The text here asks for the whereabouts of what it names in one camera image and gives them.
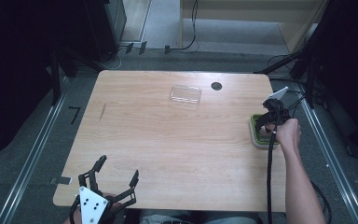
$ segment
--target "gray floor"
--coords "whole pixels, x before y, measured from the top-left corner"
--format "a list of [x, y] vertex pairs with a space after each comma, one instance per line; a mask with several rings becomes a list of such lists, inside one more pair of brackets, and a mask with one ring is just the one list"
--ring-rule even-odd
[[[155, 37], [148, 37], [145, 31], [144, 39], [148, 38], [148, 47], [153, 47]], [[160, 42], [163, 45], [174, 45], [172, 42]], [[164, 71], [222, 71], [247, 73], [265, 68], [269, 59], [275, 55], [285, 54], [283, 51], [274, 51], [269, 46], [260, 45], [255, 51], [242, 49], [241, 52], [222, 52], [221, 44], [215, 43], [220, 49], [201, 50], [202, 41], [197, 52], [172, 51], [165, 55], [162, 50], [147, 49], [144, 54], [139, 55], [139, 50], [134, 49], [131, 53], [120, 53], [120, 58], [105, 63], [106, 66], [120, 70], [164, 70]], [[62, 108], [52, 126], [51, 133], [43, 147], [36, 167], [32, 172], [29, 183], [21, 195], [20, 202], [11, 218], [11, 223], [61, 223], [69, 212], [68, 207], [58, 207], [52, 203], [52, 197], [56, 189], [55, 185], [49, 184], [52, 177], [60, 176], [66, 158], [73, 144], [79, 123], [85, 111], [90, 93], [95, 80], [98, 76], [96, 72], [82, 64], [79, 65], [79, 74], [75, 78], [70, 78], [69, 88], [62, 103]], [[283, 67], [280, 74], [287, 74], [288, 69]], [[272, 73], [271, 85], [274, 90], [279, 90], [283, 86], [294, 88], [294, 83], [286, 80], [274, 80], [276, 73]], [[290, 105], [297, 99], [297, 94], [289, 92], [283, 98], [286, 105]], [[26, 162], [34, 141], [39, 133], [43, 122], [51, 109], [50, 103], [52, 95], [49, 93], [39, 104], [36, 111], [22, 126], [13, 142], [0, 152], [0, 212], [5, 205], [10, 190], [16, 181], [23, 164]], [[73, 124], [75, 111], [69, 106], [80, 107], [80, 113]], [[348, 156], [346, 144], [337, 130], [336, 124], [331, 115], [321, 105], [316, 105], [314, 111], [318, 115], [323, 125], [325, 134], [332, 145], [335, 155], [342, 166], [345, 176], [348, 178], [351, 187], [358, 198], [358, 159]], [[343, 195], [337, 187], [337, 181], [332, 176], [330, 168], [327, 166], [326, 159], [318, 145], [315, 134], [310, 126], [301, 105], [296, 111], [296, 118], [302, 125], [302, 140], [300, 144], [301, 156], [304, 160], [310, 179], [315, 182], [327, 197], [333, 213], [332, 223], [353, 223], [351, 214], [347, 208]], [[265, 223], [266, 214], [261, 213]], [[282, 214], [274, 214], [274, 223], [285, 223]]]

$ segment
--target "black cable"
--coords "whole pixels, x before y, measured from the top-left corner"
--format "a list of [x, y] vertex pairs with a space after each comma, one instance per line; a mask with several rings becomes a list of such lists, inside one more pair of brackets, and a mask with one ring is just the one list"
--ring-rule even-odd
[[322, 197], [322, 200], [324, 201], [324, 210], [323, 210], [323, 212], [325, 212], [325, 210], [327, 209], [327, 212], [328, 212], [327, 224], [330, 224], [332, 216], [333, 216], [333, 214], [331, 212], [330, 203], [327, 201], [326, 197], [324, 196], [322, 191], [318, 188], [318, 186], [315, 183], [313, 183], [312, 181], [310, 181], [310, 183], [312, 184], [312, 186], [315, 189], [315, 191]]
[[304, 82], [294, 80], [294, 79], [292, 79], [292, 78], [290, 78], [290, 77], [285, 78], [285, 77], [268, 76], [268, 78], [269, 78], [269, 80], [271, 80], [271, 81], [293, 82], [293, 83], [298, 83], [298, 84], [300, 84], [300, 85], [305, 85]]
[[290, 111], [290, 110], [293, 109], [292, 118], [295, 117], [295, 113], [296, 113], [297, 107], [298, 107], [298, 105], [300, 104], [300, 102], [301, 102], [302, 100], [304, 100], [304, 99], [305, 99], [305, 96], [303, 95], [303, 96], [301, 96], [301, 98], [299, 98], [298, 100], [296, 100], [294, 103], [292, 103], [291, 105], [289, 105], [289, 106], [287, 107], [287, 110], [288, 110], [288, 111]]
[[199, 9], [199, 0], [195, 0], [194, 1], [194, 5], [193, 5], [193, 9], [191, 10], [191, 23], [193, 26], [193, 39], [191, 40], [190, 44], [185, 47], [185, 48], [181, 48], [181, 49], [170, 49], [170, 50], [185, 50], [185, 49], [189, 49], [193, 44], [194, 41], [196, 40], [196, 19], [197, 19], [197, 14], [198, 14], [198, 9]]
[[254, 74], [269, 74], [271, 72], [274, 72], [276, 70], [278, 70], [279, 68], [281, 68], [282, 66], [286, 66], [288, 63], [296, 61], [296, 62], [302, 62], [304, 61], [302, 60], [298, 60], [298, 58], [300, 58], [304, 52], [306, 52], [306, 49], [308, 49], [309, 47], [309, 40], [306, 41], [303, 46], [301, 46], [301, 48], [299, 50], [297, 50], [296, 52], [287, 54], [286, 57], [283, 57], [280, 61], [278, 61], [277, 63], [273, 64], [272, 66], [268, 66], [267, 68], [260, 70], [260, 71], [256, 71], [254, 72]]
[[281, 105], [278, 105], [278, 118], [275, 123], [274, 130], [272, 131], [271, 138], [268, 146], [268, 164], [267, 164], [267, 211], [268, 211], [268, 224], [272, 224], [272, 201], [271, 201], [271, 171], [272, 171], [272, 149], [274, 148], [275, 137], [278, 130], [279, 122], [281, 121]]
[[290, 91], [290, 90], [288, 90], [287, 92], [298, 93], [298, 94], [301, 94], [301, 95], [305, 94], [305, 92], [303, 92], [303, 91]]
[[74, 203], [71, 206], [71, 210], [69, 211], [69, 221], [71, 222], [71, 224], [75, 224], [74, 221], [74, 212], [77, 209], [77, 206], [80, 205], [80, 195], [77, 195], [75, 198]]
[[[274, 58], [278, 58], [278, 57], [282, 57], [283, 59], [285, 59], [285, 58], [291, 58], [291, 55], [292, 54], [280, 54], [280, 55], [275, 55], [275, 56], [273, 56], [273, 57], [271, 57], [270, 59], [268, 59], [268, 61], [267, 61], [267, 67], [269, 67], [269, 63], [272, 61], [272, 59], [274, 59]], [[292, 70], [292, 68], [290, 68], [289, 66], [287, 66], [287, 64], [285, 64], [284, 65], [287, 69], [289, 69], [289, 70]]]
[[113, 52], [109, 52], [108, 53], [108, 57], [107, 57], [107, 59], [105, 59], [103, 62], [101, 62], [101, 63], [107, 63], [107, 62], [109, 62], [112, 58], [113, 58], [113, 56], [114, 55], [116, 55], [115, 53], [113, 53]]
[[191, 11], [191, 23], [193, 25], [193, 40], [191, 40], [190, 44], [187, 47], [181, 48], [181, 49], [173, 49], [173, 50], [189, 49], [194, 44], [194, 41], [196, 40], [196, 19], [197, 19], [198, 9], [199, 9], [199, 0], [195, 0], [194, 5], [193, 5], [193, 9]]

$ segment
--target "black cord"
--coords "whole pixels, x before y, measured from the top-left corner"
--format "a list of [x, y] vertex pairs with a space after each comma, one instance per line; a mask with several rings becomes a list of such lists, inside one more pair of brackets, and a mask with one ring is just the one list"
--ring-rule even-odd
[[192, 26], [193, 26], [193, 39], [191, 40], [190, 44], [185, 47], [185, 48], [181, 48], [181, 49], [170, 49], [170, 50], [185, 50], [185, 49], [189, 49], [193, 44], [194, 42], [196, 41], [196, 19], [197, 19], [197, 13], [198, 13], [198, 9], [199, 9], [199, 0], [195, 0], [194, 1], [194, 5], [193, 5], [193, 9], [191, 11], [191, 23], [192, 23]]
[[297, 80], [294, 80], [290, 77], [274, 77], [274, 76], [269, 76], [267, 75], [269, 80], [271, 81], [282, 81], [282, 82], [293, 82], [293, 83], [298, 83], [298, 84], [301, 84], [301, 85], [305, 85], [304, 82], [302, 81], [297, 81]]
[[292, 92], [292, 93], [298, 93], [298, 94], [301, 94], [301, 95], [305, 95], [305, 92], [303, 92], [303, 91], [291, 91], [291, 90], [288, 90], [287, 92]]
[[107, 63], [107, 62], [109, 62], [112, 58], [113, 58], [113, 56], [114, 55], [116, 55], [115, 53], [113, 53], [113, 52], [109, 52], [109, 56], [107, 57], [107, 59], [105, 59], [103, 62], [101, 62], [101, 63]]
[[301, 102], [302, 100], [304, 100], [304, 99], [305, 99], [305, 95], [301, 96], [301, 98], [299, 98], [298, 100], [296, 100], [294, 103], [292, 103], [291, 105], [289, 105], [289, 106], [287, 107], [287, 110], [288, 110], [288, 111], [290, 111], [290, 110], [293, 109], [292, 118], [295, 117], [295, 113], [296, 113], [297, 107], [298, 107], [298, 105], [300, 104], [300, 102]]
[[196, 19], [197, 19], [198, 10], [199, 10], [199, 0], [195, 0], [194, 5], [193, 5], [193, 9], [191, 11], [191, 23], [193, 25], [193, 40], [191, 40], [190, 44], [187, 47], [181, 48], [181, 49], [173, 49], [173, 50], [189, 49], [194, 44], [194, 41], [196, 40]]
[[77, 206], [80, 205], [80, 195], [77, 195], [75, 198], [74, 203], [71, 206], [71, 210], [69, 211], [69, 221], [71, 222], [71, 224], [75, 224], [74, 221], [74, 212], [77, 209]]
[[[273, 57], [271, 57], [270, 59], [268, 59], [267, 61], [267, 67], [269, 67], [269, 63], [272, 61], [272, 59], [274, 58], [278, 58], [278, 57], [282, 57], [283, 59], [286, 57], [290, 58], [291, 54], [281, 54], [281, 55], [275, 55]], [[292, 68], [290, 68], [289, 66], [287, 66], [287, 64], [284, 65], [287, 69], [292, 70]]]
[[272, 201], [271, 201], [271, 172], [272, 172], [272, 149], [274, 148], [275, 137], [278, 130], [279, 122], [281, 121], [281, 106], [278, 105], [277, 120], [275, 128], [272, 131], [271, 138], [268, 146], [268, 164], [267, 164], [267, 211], [268, 211], [268, 224], [272, 224]]
[[312, 186], [315, 189], [315, 191], [322, 197], [322, 200], [324, 201], [324, 210], [323, 210], [323, 212], [325, 212], [325, 210], [327, 209], [327, 212], [328, 212], [328, 214], [327, 214], [327, 224], [330, 224], [332, 216], [333, 216], [333, 213], [331, 212], [330, 203], [327, 201], [326, 197], [324, 196], [322, 191], [318, 188], [318, 186], [315, 183], [313, 183], [312, 181], [310, 181], [310, 183], [312, 184]]

